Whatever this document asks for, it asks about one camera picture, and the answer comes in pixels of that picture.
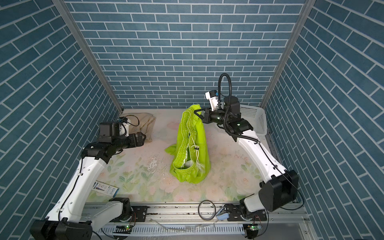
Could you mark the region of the beige shorts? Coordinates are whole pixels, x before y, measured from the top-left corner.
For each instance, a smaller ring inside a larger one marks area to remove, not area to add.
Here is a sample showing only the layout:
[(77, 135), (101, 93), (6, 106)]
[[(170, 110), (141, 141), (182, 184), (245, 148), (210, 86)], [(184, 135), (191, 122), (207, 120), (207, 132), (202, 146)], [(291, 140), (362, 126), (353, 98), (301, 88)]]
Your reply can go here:
[(154, 130), (156, 117), (150, 113), (132, 113), (120, 116), (129, 134), (141, 132), (146, 136), (146, 143), (152, 142), (152, 133)]

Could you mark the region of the lime green shorts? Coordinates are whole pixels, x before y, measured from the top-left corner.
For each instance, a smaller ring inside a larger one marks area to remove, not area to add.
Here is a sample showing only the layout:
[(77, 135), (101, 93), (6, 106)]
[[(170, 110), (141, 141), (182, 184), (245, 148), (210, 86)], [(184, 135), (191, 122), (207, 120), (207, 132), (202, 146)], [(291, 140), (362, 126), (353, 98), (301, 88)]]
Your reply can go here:
[(211, 169), (204, 124), (194, 114), (197, 109), (201, 109), (201, 106), (192, 105), (183, 112), (177, 143), (165, 149), (167, 154), (174, 157), (170, 173), (180, 182), (190, 184), (202, 182)]

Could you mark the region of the white plastic basket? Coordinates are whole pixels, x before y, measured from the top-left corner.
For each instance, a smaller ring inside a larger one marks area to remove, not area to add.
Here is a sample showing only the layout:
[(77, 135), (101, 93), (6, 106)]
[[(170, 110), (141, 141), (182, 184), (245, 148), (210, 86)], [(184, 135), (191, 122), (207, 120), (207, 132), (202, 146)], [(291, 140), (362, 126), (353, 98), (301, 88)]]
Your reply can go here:
[(241, 105), (242, 118), (247, 120), (257, 135), (265, 136), (268, 132), (266, 112), (263, 108)]

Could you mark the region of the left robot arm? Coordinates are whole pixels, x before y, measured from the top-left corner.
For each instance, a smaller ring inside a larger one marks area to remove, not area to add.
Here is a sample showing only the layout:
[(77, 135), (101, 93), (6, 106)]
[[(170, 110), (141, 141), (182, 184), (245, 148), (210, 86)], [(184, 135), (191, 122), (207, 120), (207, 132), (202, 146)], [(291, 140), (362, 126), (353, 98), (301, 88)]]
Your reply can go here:
[(112, 156), (144, 145), (146, 135), (130, 134), (127, 125), (124, 120), (100, 123), (97, 141), (83, 149), (79, 165), (58, 202), (44, 219), (31, 225), (35, 240), (89, 240), (112, 220), (127, 223), (128, 230), (133, 228), (137, 215), (129, 198), (112, 198), (102, 207), (84, 211), (88, 195)]

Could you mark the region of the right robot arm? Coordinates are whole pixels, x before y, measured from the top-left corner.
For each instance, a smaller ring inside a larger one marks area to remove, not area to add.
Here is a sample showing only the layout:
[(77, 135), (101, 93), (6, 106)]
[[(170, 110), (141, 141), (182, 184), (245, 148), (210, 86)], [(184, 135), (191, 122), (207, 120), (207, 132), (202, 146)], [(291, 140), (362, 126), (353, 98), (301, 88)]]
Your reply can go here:
[(195, 110), (194, 113), (203, 123), (221, 125), (249, 155), (262, 175), (260, 190), (240, 201), (244, 215), (259, 210), (272, 212), (292, 202), (298, 196), (299, 175), (288, 171), (264, 147), (252, 125), (241, 116), (241, 105), (236, 97), (225, 97), (220, 103), (221, 95), (216, 91), (206, 93), (210, 107)]

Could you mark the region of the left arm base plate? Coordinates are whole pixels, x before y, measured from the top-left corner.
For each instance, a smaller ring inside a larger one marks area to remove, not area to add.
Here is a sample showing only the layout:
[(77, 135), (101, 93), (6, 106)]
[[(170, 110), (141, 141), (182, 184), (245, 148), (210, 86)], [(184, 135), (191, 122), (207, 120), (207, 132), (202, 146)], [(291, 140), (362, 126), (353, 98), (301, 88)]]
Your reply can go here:
[(123, 210), (123, 213), (112, 219), (110, 223), (141, 223), (145, 222), (147, 217), (148, 206), (131, 206), (129, 210)]

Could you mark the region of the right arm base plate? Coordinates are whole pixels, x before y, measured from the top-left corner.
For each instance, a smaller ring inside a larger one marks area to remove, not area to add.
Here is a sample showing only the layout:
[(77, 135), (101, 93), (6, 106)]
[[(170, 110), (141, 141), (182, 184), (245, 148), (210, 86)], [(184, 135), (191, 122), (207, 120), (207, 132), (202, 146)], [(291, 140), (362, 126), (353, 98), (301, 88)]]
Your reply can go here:
[(261, 221), (264, 222), (267, 220), (267, 214), (265, 210), (258, 210), (255, 212), (249, 212), (246, 207), (242, 204), (225, 204), (224, 205), (225, 213), (229, 214), (229, 222), (251, 222), (251, 221)]

